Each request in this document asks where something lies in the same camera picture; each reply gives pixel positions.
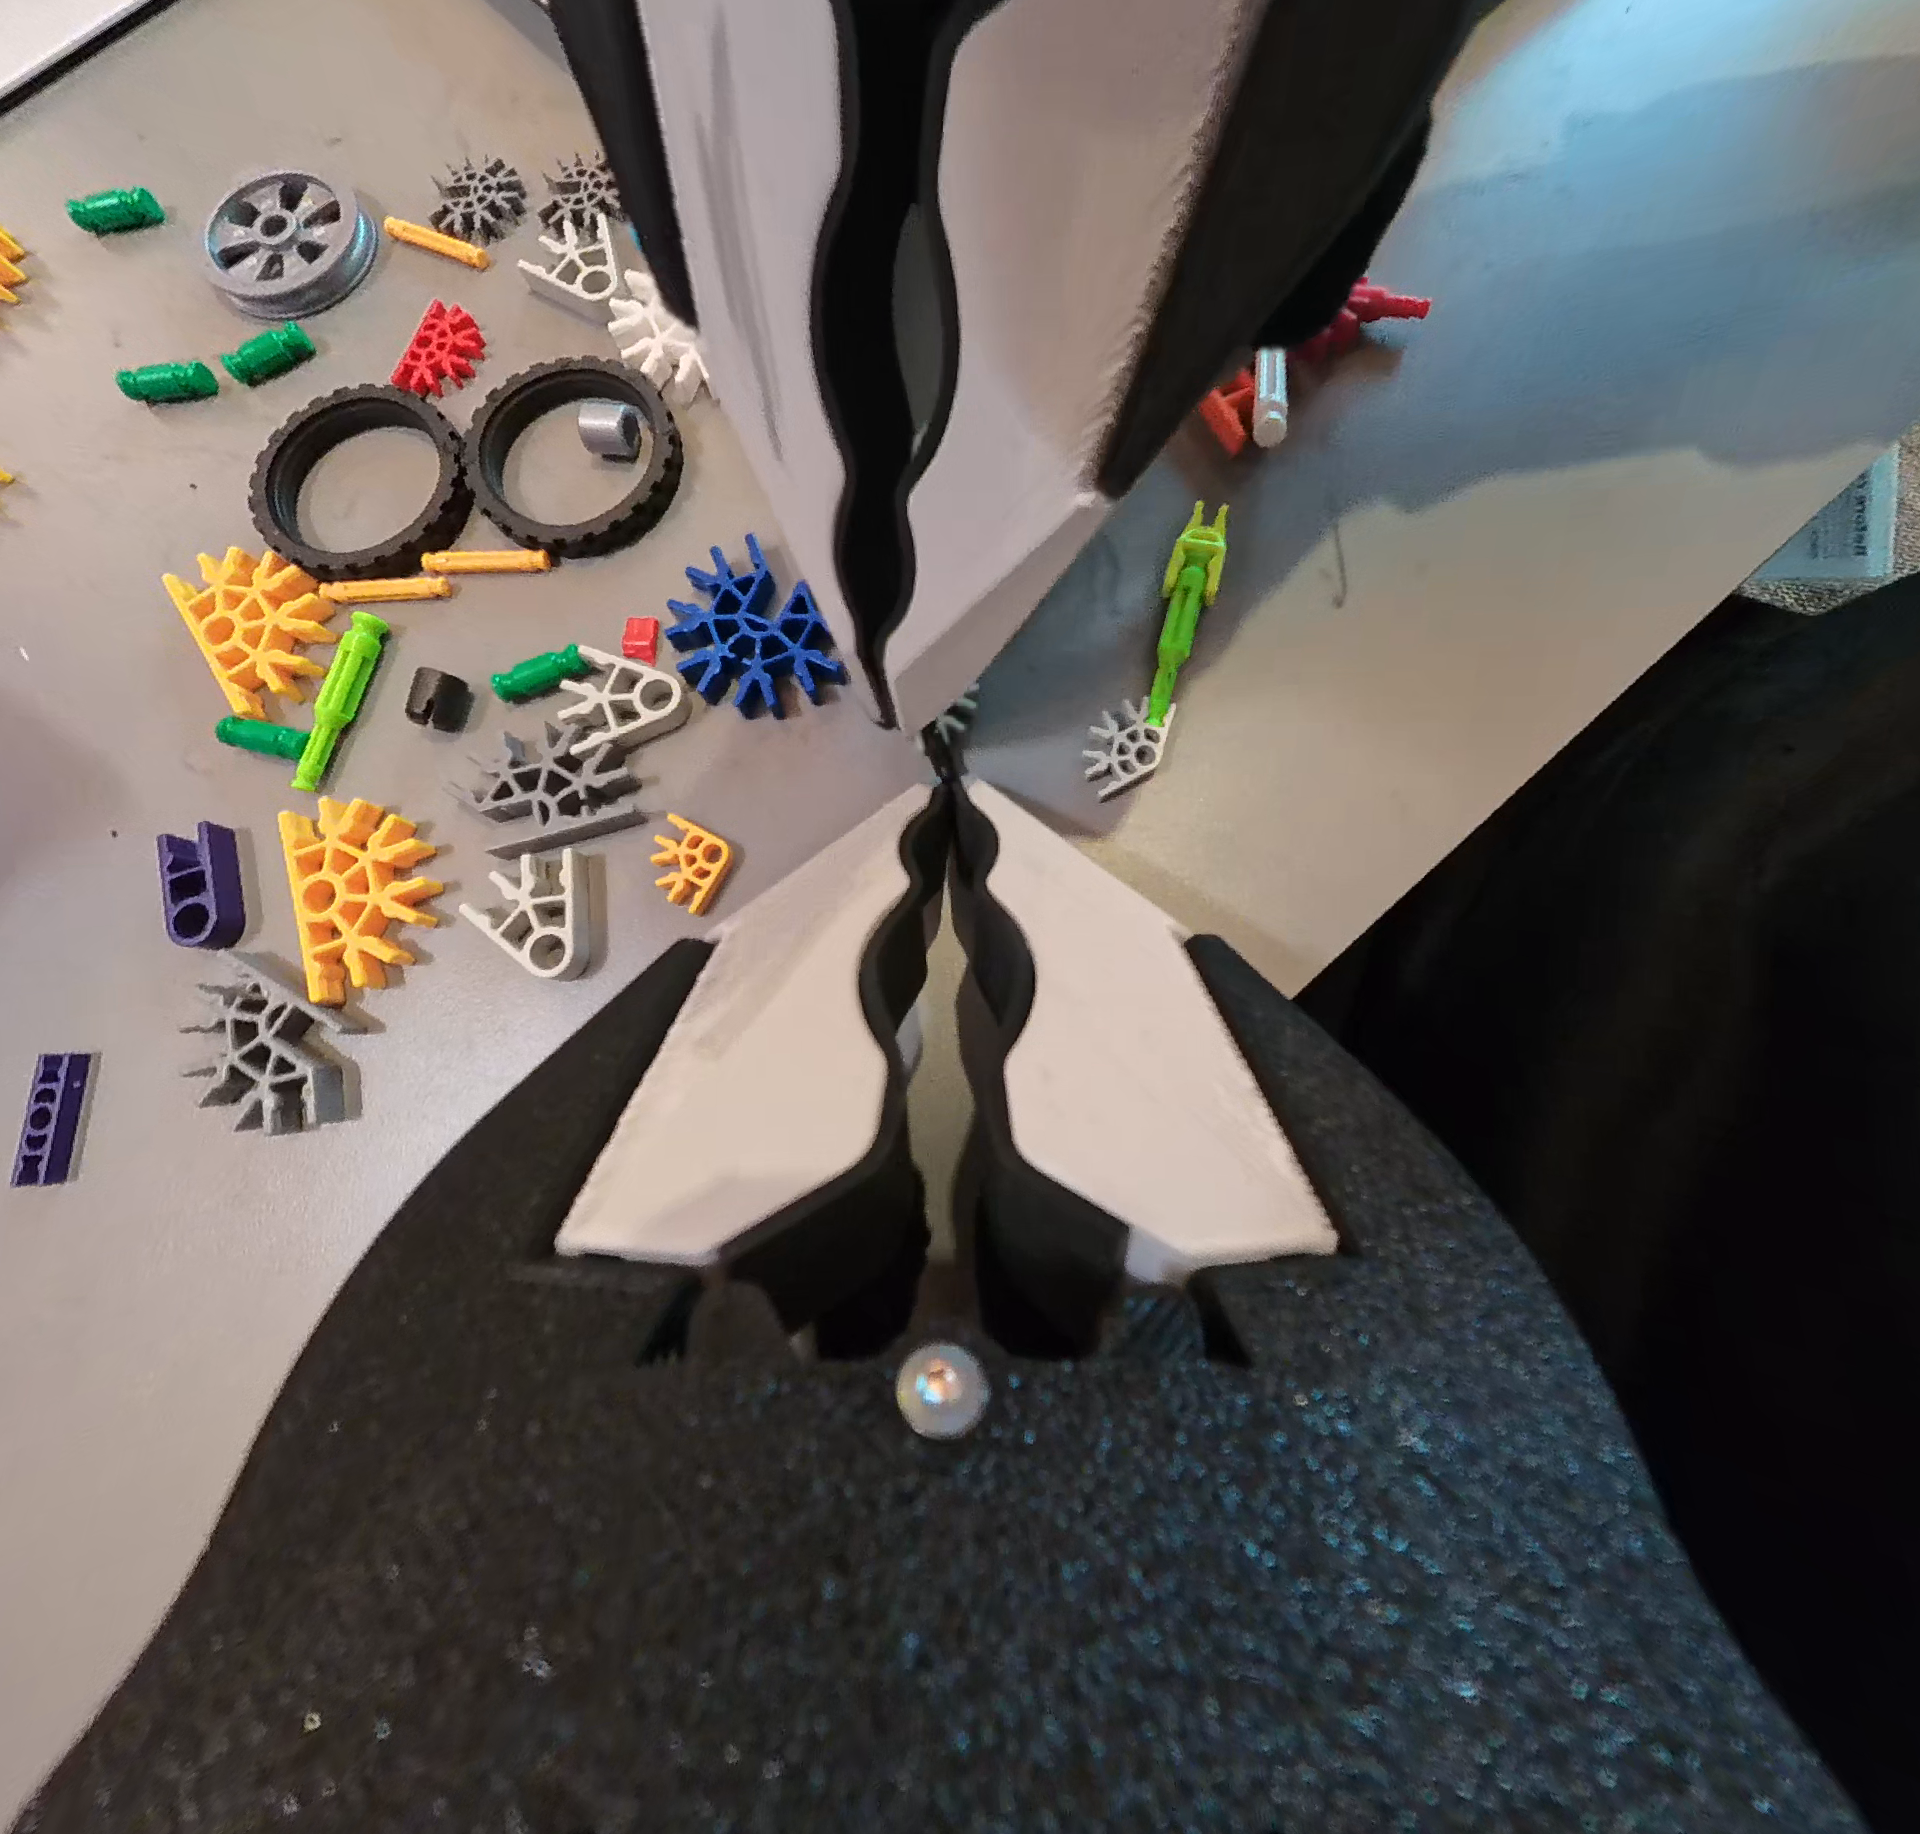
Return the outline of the red fan connector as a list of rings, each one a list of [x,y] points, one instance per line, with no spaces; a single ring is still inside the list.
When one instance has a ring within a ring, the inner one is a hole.
[[[461,306],[434,299],[403,346],[391,383],[421,399],[437,399],[449,385],[471,382],[487,356],[479,321]]]

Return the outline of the blue snowflake connector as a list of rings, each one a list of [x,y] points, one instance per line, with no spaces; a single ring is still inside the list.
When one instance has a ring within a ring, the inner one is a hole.
[[[696,693],[718,702],[734,690],[734,704],[743,716],[782,717],[781,678],[793,678],[813,702],[824,700],[828,683],[849,681],[808,582],[799,580],[781,607],[772,607],[774,575],[754,533],[749,533],[751,563],[742,572],[720,547],[710,555],[710,572],[686,570],[696,602],[671,599],[674,621],[665,628],[665,638],[681,654],[675,666]]]

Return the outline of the lime green rod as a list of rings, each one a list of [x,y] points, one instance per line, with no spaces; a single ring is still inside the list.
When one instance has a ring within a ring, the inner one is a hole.
[[[1202,611],[1218,599],[1223,557],[1209,561],[1199,557],[1171,559],[1161,585],[1165,613],[1156,646],[1156,681],[1149,696],[1146,719],[1164,728],[1171,717],[1179,670],[1187,661]]]
[[[388,621],[353,611],[316,699],[313,726],[291,778],[294,790],[316,792],[323,787],[335,752],[359,717],[388,635]]]

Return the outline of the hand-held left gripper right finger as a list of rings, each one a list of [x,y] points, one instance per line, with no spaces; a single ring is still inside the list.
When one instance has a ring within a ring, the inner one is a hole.
[[[1096,1255],[1144,1283],[1335,1253],[1187,927],[982,778],[954,832],[968,1070],[1012,1165],[1099,1213]]]

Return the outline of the red multi-hole connector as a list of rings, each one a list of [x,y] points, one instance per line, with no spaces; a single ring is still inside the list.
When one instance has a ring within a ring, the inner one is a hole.
[[[1424,321],[1430,311],[1428,296],[1403,294],[1360,276],[1322,329],[1286,350],[1289,362],[1321,366],[1339,360],[1364,343],[1367,328],[1381,321]]]

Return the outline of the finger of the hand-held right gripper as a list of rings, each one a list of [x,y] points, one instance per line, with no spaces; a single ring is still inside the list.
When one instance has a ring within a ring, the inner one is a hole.
[[[955,0],[923,209],[941,366],[881,644],[904,731],[1012,640],[1115,508],[1099,472],[1268,0]]]
[[[856,691],[903,726],[904,0],[636,0],[718,400]]]

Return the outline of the purple clip connector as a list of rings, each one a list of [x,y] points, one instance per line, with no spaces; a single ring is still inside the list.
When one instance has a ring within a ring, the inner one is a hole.
[[[36,1059],[13,1156],[16,1188],[56,1187],[73,1174],[93,1063],[90,1052]]]
[[[239,839],[232,826],[199,821],[194,838],[156,835],[163,927],[191,952],[228,952],[247,931]]]

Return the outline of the grey wheel hub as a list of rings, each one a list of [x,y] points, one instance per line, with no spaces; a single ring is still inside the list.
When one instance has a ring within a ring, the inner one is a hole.
[[[359,192],[305,169],[243,177],[202,234],[216,297],[239,316],[271,325],[345,301],[368,276],[378,244]]]

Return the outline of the small dark grey snowflake connector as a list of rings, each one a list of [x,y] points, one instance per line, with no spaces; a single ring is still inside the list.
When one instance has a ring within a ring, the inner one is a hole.
[[[439,199],[428,224],[445,237],[491,246],[525,219],[525,179],[506,158],[458,160],[435,187]]]
[[[539,219],[546,235],[559,237],[566,231],[590,234],[600,216],[609,224],[626,220],[615,172],[603,153],[561,158],[556,174],[542,174],[541,177],[546,195]]]

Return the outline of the person's dark clothing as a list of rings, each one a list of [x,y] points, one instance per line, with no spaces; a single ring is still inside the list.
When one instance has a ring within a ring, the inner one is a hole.
[[[1915,579],[1714,609],[1301,1003],[1505,1210],[1742,1650],[1915,1830]]]

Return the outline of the small yellow corner connector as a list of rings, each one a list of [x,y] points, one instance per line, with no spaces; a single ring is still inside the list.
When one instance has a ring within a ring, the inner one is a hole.
[[[690,917],[703,917],[734,872],[734,841],[706,824],[667,811],[665,832],[656,835],[651,866],[654,887],[667,903]]]

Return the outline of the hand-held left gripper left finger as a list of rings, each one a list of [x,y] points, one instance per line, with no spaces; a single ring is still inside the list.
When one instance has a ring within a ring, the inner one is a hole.
[[[830,1313],[922,1253],[907,1141],[947,788],[909,788],[713,929],[556,1239]]]

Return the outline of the black rubber tire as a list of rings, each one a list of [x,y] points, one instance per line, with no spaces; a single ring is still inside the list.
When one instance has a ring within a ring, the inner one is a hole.
[[[301,493],[323,455],[351,437],[405,430],[435,449],[428,502],[399,532],[353,550],[323,550],[301,529]],[[269,548],[321,582],[363,582],[421,572],[431,550],[444,550],[468,524],[468,487],[458,428],[427,399],[392,383],[338,387],[295,409],[264,446],[250,485],[254,524]]]
[[[546,414],[586,400],[636,407],[650,451],[630,493],[576,522],[546,522],[506,493],[515,444]],[[481,404],[463,441],[463,472],[476,505],[513,545],[571,561],[621,550],[667,515],[683,478],[683,437],[659,387],[620,360],[574,356],[539,362],[504,382]]]

